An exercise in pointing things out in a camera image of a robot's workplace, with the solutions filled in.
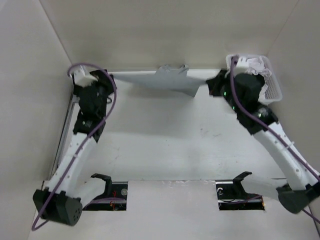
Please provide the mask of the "grey tank top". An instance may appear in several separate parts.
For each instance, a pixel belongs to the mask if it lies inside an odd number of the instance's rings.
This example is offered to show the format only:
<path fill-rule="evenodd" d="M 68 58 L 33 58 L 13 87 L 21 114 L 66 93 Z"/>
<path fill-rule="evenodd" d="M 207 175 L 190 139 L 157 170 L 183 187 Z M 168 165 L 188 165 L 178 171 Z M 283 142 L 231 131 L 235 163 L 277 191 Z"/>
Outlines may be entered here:
<path fill-rule="evenodd" d="M 117 80 L 151 89 L 170 90 L 195 97 L 205 79 L 187 76 L 189 67 L 185 64 L 174 68 L 169 64 L 160 66 L 154 73 L 114 73 Z"/>

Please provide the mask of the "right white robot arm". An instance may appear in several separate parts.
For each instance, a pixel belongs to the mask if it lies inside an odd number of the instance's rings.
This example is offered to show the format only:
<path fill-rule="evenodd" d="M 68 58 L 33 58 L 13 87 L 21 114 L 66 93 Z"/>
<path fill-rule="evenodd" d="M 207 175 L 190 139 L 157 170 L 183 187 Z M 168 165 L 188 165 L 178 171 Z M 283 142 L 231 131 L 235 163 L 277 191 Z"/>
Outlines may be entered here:
<path fill-rule="evenodd" d="M 238 122 L 269 153 L 284 178 L 261 178 L 244 171 L 232 179 L 231 193 L 220 199 L 246 201 L 249 196 L 266 196 L 277 200 L 290 213 L 298 214 L 320 196 L 320 174 L 302 157 L 286 136 L 278 117 L 259 101 L 264 85 L 262 76 L 226 69 L 206 80 L 209 94 L 222 97 L 236 113 Z"/>

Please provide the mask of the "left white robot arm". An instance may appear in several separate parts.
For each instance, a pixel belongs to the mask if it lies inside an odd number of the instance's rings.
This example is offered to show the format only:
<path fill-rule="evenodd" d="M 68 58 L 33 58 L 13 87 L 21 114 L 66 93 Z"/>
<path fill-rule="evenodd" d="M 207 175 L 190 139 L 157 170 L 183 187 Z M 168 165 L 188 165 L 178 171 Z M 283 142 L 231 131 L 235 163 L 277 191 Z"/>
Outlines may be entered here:
<path fill-rule="evenodd" d="M 37 210 L 32 231 L 40 228 L 39 220 L 74 226 L 83 208 L 96 197 L 105 200 L 112 195 L 112 180 L 108 175 L 95 173 L 80 187 L 77 181 L 115 107 L 115 80 L 106 69 L 90 72 L 80 69 L 72 72 L 71 77 L 73 93 L 79 99 L 79 112 L 60 165 L 44 189 L 37 189 L 32 196 Z"/>

